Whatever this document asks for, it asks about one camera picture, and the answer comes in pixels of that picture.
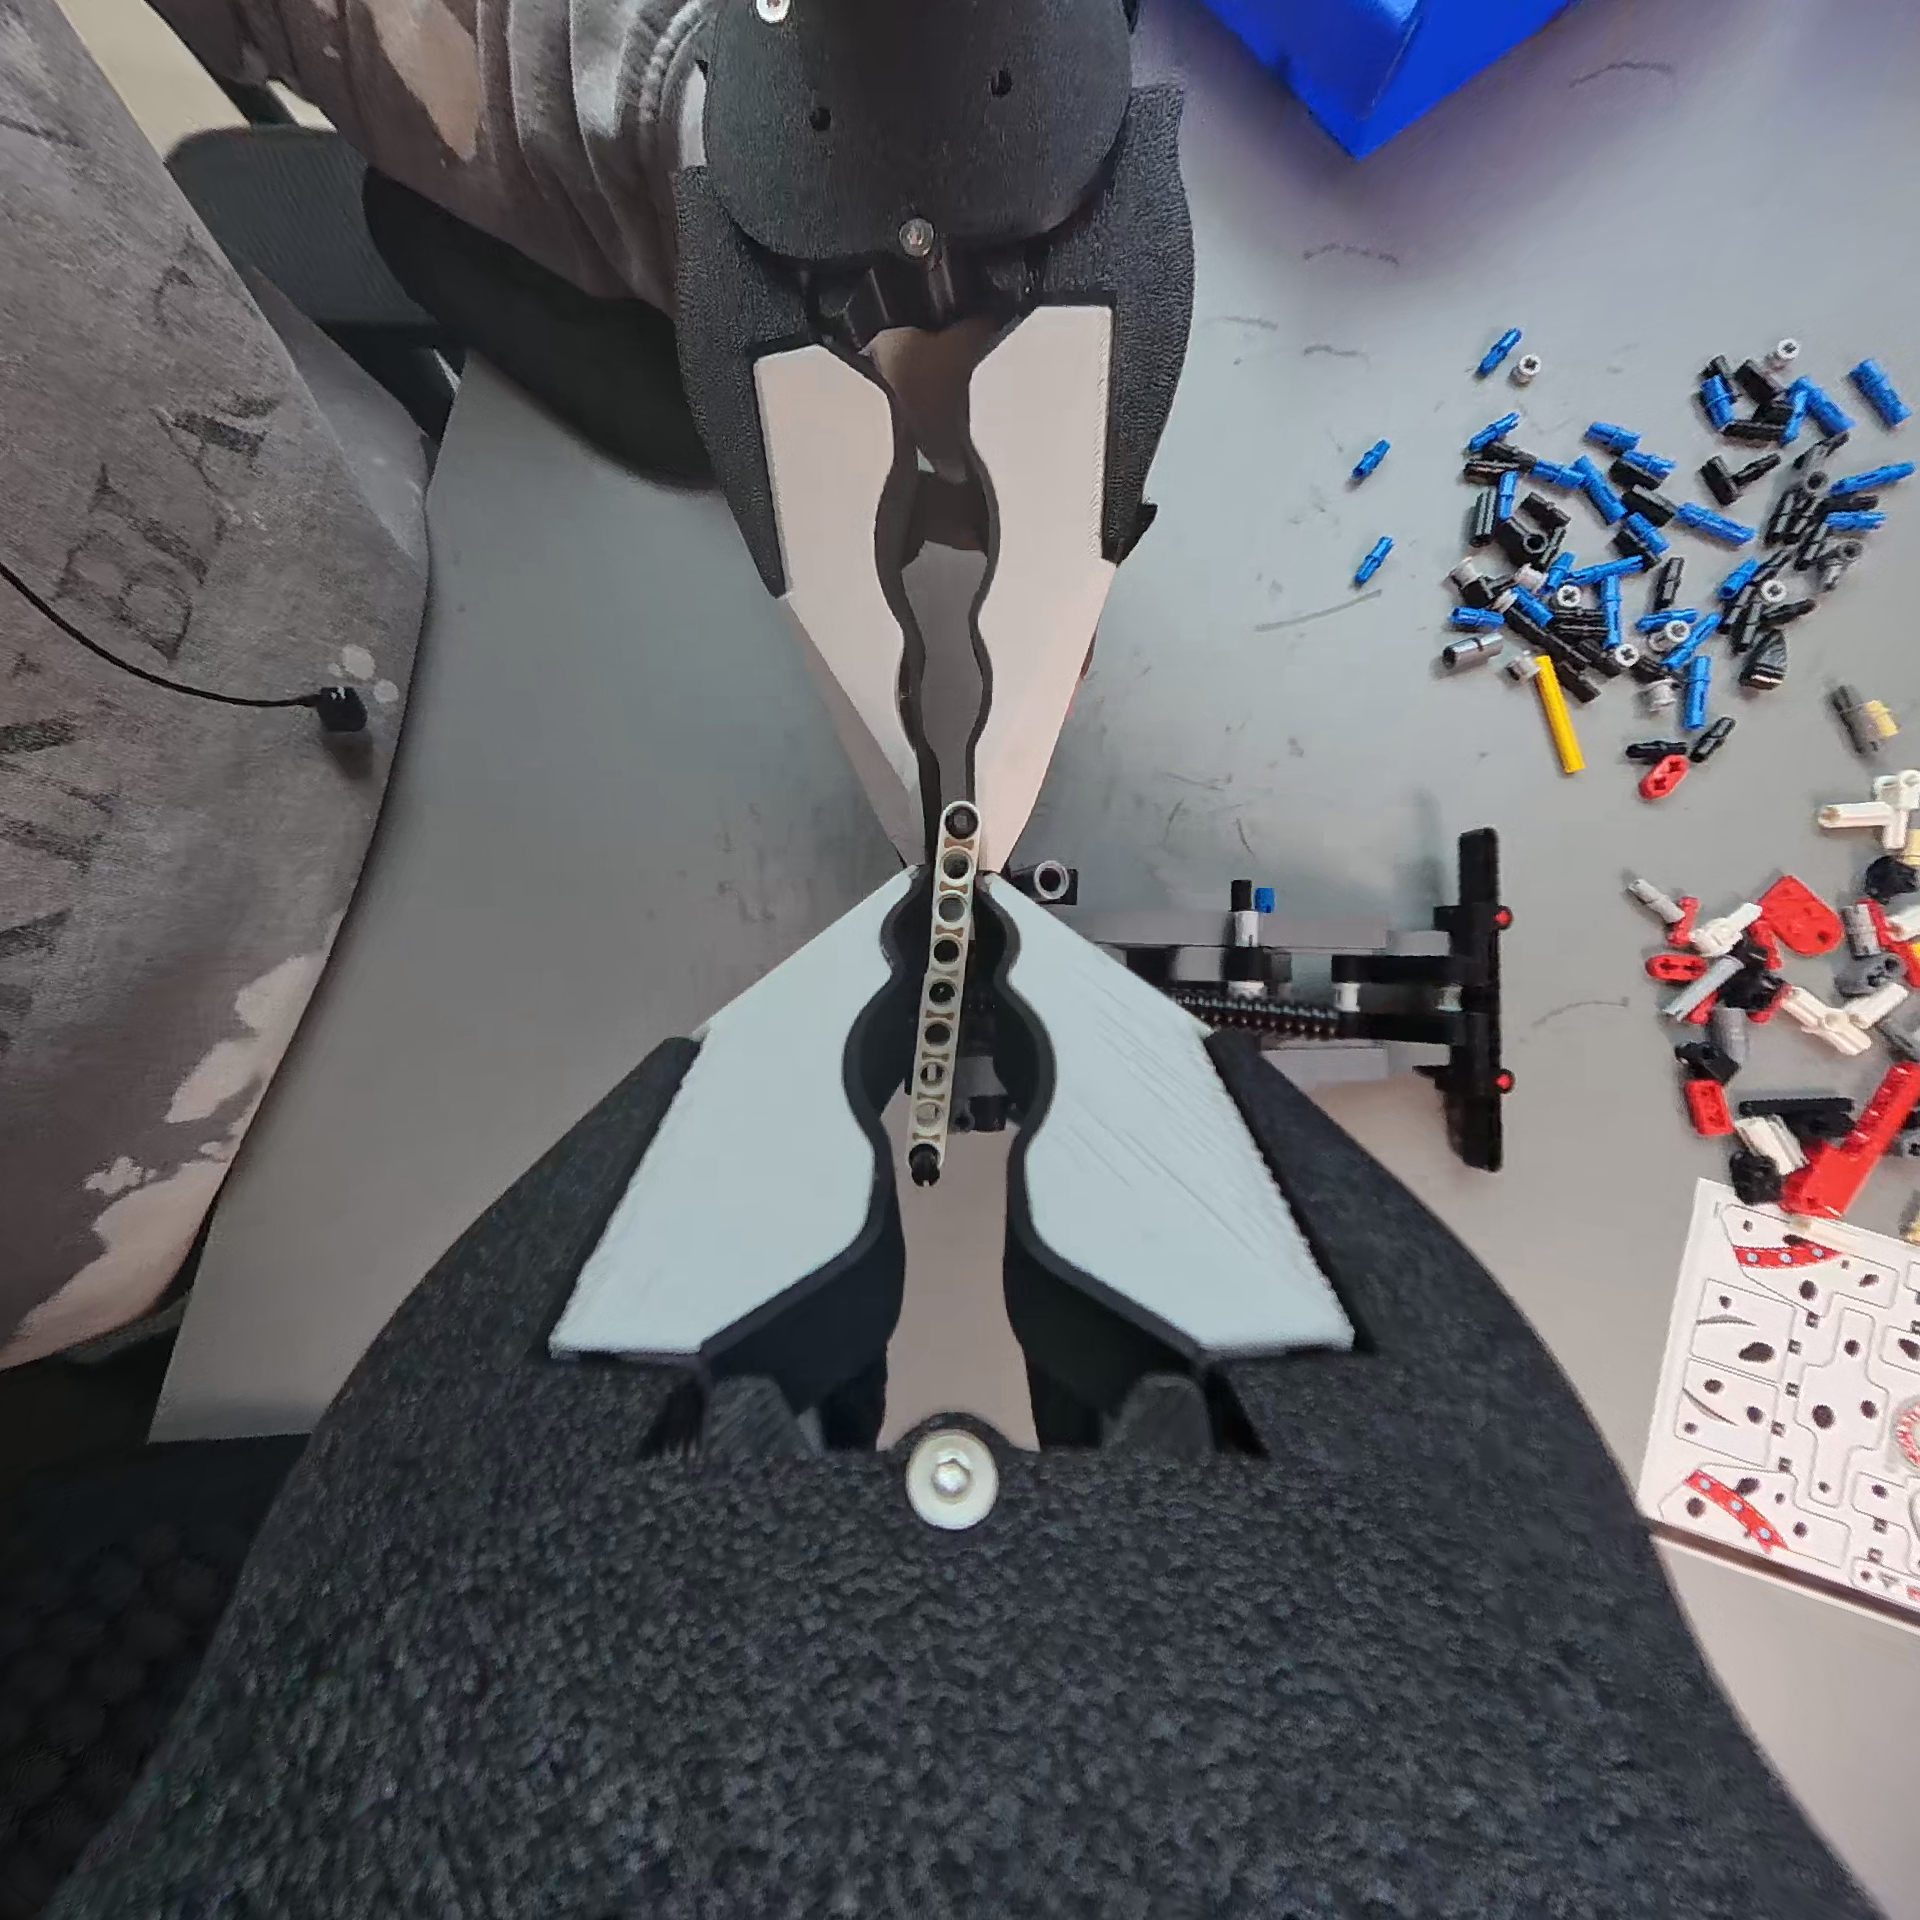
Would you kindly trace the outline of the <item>blue plastic bin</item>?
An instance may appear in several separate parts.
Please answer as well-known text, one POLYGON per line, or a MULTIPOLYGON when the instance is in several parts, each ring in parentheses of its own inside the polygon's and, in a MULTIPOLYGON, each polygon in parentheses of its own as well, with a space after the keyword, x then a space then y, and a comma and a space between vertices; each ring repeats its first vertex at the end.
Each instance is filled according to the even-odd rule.
POLYGON ((1207 11, 1360 160, 1550 29, 1568 2, 1207 2, 1207 11))

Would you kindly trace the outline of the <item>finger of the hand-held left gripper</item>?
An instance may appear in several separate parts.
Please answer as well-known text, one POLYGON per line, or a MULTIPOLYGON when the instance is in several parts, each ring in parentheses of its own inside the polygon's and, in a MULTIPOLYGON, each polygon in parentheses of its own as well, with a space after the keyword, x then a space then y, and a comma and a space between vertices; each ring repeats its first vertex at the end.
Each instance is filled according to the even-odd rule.
POLYGON ((1044 305, 975 365, 969 449, 989 505, 972 615, 982 675, 972 794, 989 863, 1009 863, 1088 667, 1116 565, 1102 544, 1112 313, 1044 305))
POLYGON ((902 865, 928 856, 939 765, 905 595, 921 453, 873 366, 827 346, 753 366, 783 587, 832 729, 902 865))

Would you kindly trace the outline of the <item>white sticker sheet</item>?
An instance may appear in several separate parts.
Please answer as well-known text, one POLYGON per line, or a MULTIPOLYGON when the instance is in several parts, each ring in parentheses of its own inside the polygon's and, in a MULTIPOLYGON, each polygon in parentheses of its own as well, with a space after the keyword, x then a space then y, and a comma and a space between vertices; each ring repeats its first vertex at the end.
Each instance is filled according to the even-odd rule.
POLYGON ((1697 1182, 1636 1502, 1669 1546, 1916 1626, 1916 1246, 1697 1182))

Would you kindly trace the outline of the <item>black office chair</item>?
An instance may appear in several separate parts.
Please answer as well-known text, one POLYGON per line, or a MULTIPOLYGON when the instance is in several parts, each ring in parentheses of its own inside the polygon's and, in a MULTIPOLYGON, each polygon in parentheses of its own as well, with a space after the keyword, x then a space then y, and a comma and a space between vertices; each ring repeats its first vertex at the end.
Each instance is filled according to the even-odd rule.
MULTIPOLYGON (((615 453, 665 478, 704 478, 665 326, 636 305, 591 302, 558 278, 376 177, 336 135, 291 128, 203 133, 164 163, 253 301, 285 302, 325 342, 307 374, 333 427, 384 432, 365 497, 398 486, 403 533, 421 533, 422 490, 463 353, 481 346, 548 405, 588 405, 615 453)), ((147 689, 95 664, 15 601, 75 672, 5 691, 5 1280, 44 1241, 117 1280, 142 1307, 111 1307, 100 1335, 51 1331, 63 1361, 23 1361, 41 1401, 5 1387, 5 1917, 41 1917, 153 1763, 203 1669, 249 1551, 294 1469, 301 1434, 148 1446, 159 1355, 148 1331, 184 1305, 208 1219, 342 911, 315 952, 275 957, 259 982, 237 944, 265 907, 308 896, 341 833, 369 838, 400 736, 398 689, 417 627, 369 647, 345 615, 270 592, 270 640, 299 661, 180 664, 168 627, 148 639, 159 587, 85 547, 56 584, 29 579, 56 613, 163 677, 245 698, 349 686, 368 729, 327 736, 307 712, 230 712, 147 689)))

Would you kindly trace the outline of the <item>white perforated toy beam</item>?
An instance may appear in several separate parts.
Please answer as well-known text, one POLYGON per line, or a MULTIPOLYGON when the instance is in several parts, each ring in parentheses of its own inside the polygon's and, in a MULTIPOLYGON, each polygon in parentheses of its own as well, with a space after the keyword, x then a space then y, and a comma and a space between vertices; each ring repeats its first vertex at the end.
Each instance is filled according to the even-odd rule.
POLYGON ((963 1059, 963 1019, 982 854, 977 807, 972 800, 952 800, 942 811, 928 866, 928 960, 919 991, 917 1051, 907 1081, 907 1149, 917 1142, 932 1142, 944 1151, 944 1159, 963 1059))

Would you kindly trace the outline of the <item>pile of small toy pins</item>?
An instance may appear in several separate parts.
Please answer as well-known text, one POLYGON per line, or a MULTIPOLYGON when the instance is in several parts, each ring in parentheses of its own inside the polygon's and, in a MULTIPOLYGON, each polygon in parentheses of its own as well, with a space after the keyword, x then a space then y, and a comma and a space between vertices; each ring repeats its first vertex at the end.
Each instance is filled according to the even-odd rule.
POLYGON ((1588 759, 1580 718, 1631 704, 1620 747, 1636 800, 1660 805, 1732 741, 1747 704, 1787 686, 1792 646, 1861 567, 1916 461, 1859 464, 1867 425, 1916 409, 1873 357, 1822 383, 1801 349, 1723 355, 1691 376, 1697 455, 1673 458, 1616 418, 1533 449, 1507 408, 1456 455, 1461 555, 1444 575, 1430 672, 1523 689, 1561 778, 1588 759))

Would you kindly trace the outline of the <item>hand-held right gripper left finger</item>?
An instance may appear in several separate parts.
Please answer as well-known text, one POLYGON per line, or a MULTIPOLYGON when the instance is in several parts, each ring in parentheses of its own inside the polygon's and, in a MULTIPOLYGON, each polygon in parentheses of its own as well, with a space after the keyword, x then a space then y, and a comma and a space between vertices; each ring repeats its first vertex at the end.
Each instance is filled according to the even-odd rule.
POLYGON ((590 1250, 556 1361, 718 1361, 868 1226, 876 1149, 848 1091, 855 1023, 895 983, 901 872, 719 1009, 590 1250))

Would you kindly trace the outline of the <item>pile of red white parts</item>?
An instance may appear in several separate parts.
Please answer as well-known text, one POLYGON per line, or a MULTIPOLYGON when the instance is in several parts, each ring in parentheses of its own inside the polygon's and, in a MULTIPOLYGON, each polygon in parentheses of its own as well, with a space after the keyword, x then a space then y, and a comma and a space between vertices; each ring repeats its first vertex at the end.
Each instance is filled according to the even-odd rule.
POLYGON ((1717 906, 1624 873, 1675 1107, 1749 1210, 1832 1230, 1876 1176, 1916 1163, 1916 767, 1813 809, 1852 846, 1840 886, 1779 869, 1717 906))

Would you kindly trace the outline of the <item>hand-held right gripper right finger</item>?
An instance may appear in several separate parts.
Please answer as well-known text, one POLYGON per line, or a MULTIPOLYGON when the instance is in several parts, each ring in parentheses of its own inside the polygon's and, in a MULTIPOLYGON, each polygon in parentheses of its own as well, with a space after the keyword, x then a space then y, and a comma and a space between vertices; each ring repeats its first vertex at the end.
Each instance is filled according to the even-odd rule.
POLYGON ((1211 1054, 1208 1029, 989 879, 1009 1224, 1062 1286, 1185 1358, 1345 1353, 1353 1321, 1211 1054))

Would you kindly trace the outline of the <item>grey toy chassis assembly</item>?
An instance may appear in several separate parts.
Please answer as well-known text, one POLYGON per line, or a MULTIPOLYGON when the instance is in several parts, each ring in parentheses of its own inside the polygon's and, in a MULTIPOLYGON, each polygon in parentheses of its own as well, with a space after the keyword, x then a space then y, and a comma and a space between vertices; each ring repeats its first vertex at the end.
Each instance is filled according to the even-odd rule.
POLYGON ((1453 1157, 1504 1169, 1504 898, 1497 827, 1456 840, 1452 898, 1427 928, 1285 915, 1270 889, 1233 880, 1219 907, 1102 911, 1079 904, 1059 859, 997 880, 999 906, 1031 906, 1216 1034, 1292 1062, 1327 1063, 1329 1085, 1417 1073, 1443 1109, 1453 1157))

